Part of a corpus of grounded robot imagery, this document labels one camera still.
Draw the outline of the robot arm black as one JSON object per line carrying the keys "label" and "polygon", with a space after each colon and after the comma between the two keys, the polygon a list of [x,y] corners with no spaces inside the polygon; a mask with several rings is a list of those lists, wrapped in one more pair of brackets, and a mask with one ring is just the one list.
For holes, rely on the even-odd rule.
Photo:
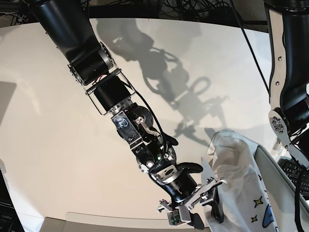
{"label": "robot arm black", "polygon": [[270,125],[300,173],[309,169],[309,2],[264,2],[272,55]]}
{"label": "robot arm black", "polygon": [[161,200],[172,227],[189,225],[204,229],[196,204],[211,207],[211,217],[225,219],[218,186],[224,179],[209,178],[198,184],[192,178],[203,168],[193,162],[177,162],[177,140],[162,130],[148,104],[140,106],[131,97],[136,89],[94,34],[89,17],[78,0],[28,0],[27,6],[68,61],[68,67],[101,115],[111,114],[119,136],[128,143],[140,170],[161,187],[170,201]]}

